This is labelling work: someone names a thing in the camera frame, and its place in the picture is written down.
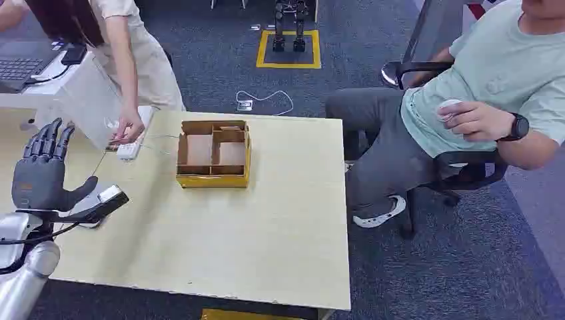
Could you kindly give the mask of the standing person's hand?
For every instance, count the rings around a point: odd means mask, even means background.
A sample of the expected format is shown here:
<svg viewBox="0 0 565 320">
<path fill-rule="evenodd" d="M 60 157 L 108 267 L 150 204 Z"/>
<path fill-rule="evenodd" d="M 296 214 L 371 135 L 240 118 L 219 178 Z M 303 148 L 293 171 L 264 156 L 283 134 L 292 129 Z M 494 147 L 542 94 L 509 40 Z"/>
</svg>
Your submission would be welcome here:
<svg viewBox="0 0 565 320">
<path fill-rule="evenodd" d="M 134 143 L 145 130 L 145 125 L 139 115 L 137 107 L 125 107 L 119 117 L 119 126 L 110 145 Z"/>
</svg>

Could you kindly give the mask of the seated person's left hand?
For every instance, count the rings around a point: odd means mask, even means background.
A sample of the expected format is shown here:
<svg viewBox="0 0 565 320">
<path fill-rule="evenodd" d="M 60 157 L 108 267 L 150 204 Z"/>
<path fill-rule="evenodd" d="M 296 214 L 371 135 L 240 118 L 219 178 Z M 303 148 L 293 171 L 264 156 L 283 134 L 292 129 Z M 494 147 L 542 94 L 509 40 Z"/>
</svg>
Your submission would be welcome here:
<svg viewBox="0 0 565 320">
<path fill-rule="evenodd" d="M 516 117 L 476 101 L 441 106 L 438 116 L 444 126 L 467 141 L 497 141 L 509 136 Z"/>
</svg>

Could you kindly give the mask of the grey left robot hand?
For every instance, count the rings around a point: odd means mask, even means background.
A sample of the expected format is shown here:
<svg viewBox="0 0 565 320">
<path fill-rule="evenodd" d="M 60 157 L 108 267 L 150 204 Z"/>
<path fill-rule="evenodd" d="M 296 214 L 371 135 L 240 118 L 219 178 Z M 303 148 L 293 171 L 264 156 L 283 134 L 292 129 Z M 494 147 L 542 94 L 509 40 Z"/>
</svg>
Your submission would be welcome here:
<svg viewBox="0 0 565 320">
<path fill-rule="evenodd" d="M 88 196 L 98 184 L 96 176 L 88 177 L 78 188 L 69 191 L 65 180 L 65 157 L 75 131 L 68 125 L 60 133 L 62 118 L 43 126 L 26 144 L 16 163 L 11 196 L 18 209 L 70 211 Z"/>
</svg>

